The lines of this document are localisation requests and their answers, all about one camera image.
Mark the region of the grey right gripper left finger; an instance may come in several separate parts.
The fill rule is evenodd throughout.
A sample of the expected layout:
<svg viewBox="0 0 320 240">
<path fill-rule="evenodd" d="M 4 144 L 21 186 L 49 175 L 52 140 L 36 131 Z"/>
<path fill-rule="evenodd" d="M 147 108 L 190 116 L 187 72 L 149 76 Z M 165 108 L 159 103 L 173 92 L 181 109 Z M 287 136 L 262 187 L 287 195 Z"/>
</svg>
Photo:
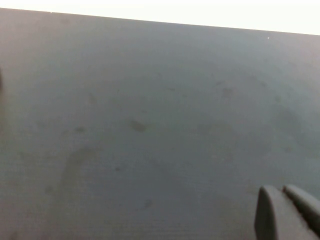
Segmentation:
<svg viewBox="0 0 320 240">
<path fill-rule="evenodd" d="M 257 240 L 317 240 L 315 234 L 282 189 L 260 187 L 254 218 Z"/>
</svg>

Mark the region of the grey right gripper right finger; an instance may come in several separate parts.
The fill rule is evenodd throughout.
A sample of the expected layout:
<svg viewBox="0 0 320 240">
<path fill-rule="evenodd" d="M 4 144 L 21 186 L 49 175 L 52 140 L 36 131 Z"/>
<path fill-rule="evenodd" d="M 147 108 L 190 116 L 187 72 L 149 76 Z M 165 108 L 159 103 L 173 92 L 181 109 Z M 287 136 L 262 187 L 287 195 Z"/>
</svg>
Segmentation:
<svg viewBox="0 0 320 240">
<path fill-rule="evenodd" d="M 309 228 L 320 233 L 320 201 L 295 185 L 285 185 L 283 192 L 292 201 Z"/>
</svg>

